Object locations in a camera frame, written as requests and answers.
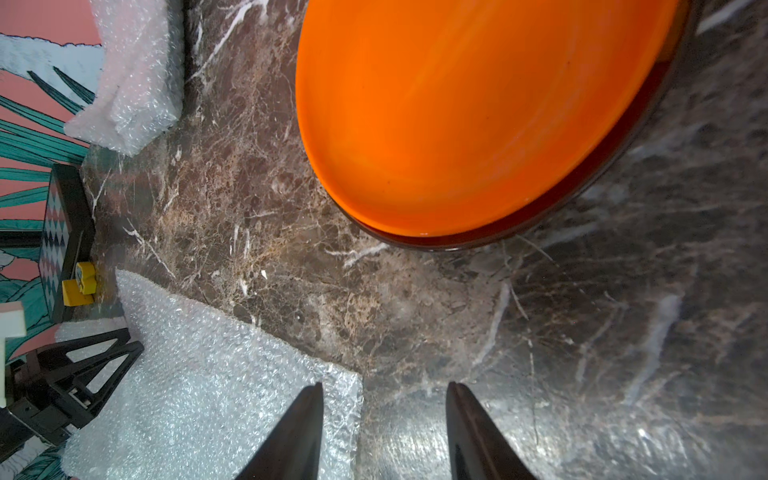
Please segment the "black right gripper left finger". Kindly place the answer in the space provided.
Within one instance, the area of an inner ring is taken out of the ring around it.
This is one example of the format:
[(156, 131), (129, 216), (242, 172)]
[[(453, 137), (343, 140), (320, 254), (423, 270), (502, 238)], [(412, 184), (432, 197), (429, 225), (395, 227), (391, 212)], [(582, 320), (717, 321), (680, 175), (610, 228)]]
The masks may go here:
[(306, 386), (236, 479), (317, 479), (323, 415), (322, 383)]

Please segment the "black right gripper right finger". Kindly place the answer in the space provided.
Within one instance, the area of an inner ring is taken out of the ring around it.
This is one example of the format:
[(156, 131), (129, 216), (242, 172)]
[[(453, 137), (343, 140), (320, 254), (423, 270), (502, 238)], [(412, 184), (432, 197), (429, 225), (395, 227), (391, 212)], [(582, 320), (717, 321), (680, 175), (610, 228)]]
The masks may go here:
[(447, 387), (446, 426), (453, 479), (536, 479), (462, 383)]

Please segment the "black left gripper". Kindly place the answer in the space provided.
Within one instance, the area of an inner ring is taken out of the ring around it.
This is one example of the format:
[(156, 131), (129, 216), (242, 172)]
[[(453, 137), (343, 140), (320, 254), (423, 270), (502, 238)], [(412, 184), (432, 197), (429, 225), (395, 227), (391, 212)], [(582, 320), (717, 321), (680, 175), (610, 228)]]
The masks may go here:
[[(5, 366), (1, 461), (37, 437), (61, 446), (71, 420), (93, 420), (144, 352), (127, 328), (56, 342)], [(53, 389), (43, 372), (53, 372)]]

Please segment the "pink bubble bundle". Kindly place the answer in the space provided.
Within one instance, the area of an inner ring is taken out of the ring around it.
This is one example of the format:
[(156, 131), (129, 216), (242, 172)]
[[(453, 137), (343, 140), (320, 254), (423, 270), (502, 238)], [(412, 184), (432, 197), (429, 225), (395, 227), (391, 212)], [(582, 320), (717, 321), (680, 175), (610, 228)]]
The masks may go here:
[(361, 376), (264, 330), (116, 274), (126, 324), (143, 353), (62, 455), (77, 479), (232, 479), (306, 386), (324, 390), (319, 475), (354, 475)]

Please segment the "bubble plate bundle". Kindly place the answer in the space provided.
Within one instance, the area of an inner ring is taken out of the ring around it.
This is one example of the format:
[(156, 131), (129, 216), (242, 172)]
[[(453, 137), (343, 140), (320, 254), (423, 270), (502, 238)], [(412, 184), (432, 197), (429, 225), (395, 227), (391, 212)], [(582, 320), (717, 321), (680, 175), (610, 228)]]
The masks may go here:
[(181, 1), (92, 1), (104, 61), (94, 101), (64, 132), (137, 155), (181, 117), (184, 12)]

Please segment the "orange dinner plate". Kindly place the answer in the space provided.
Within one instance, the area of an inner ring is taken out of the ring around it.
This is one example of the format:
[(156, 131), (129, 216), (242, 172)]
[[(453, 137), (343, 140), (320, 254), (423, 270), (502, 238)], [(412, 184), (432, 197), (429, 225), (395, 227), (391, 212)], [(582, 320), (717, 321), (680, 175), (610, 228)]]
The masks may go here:
[(312, 169), (356, 220), (473, 230), (539, 198), (608, 135), (676, 1), (312, 1), (296, 106)]

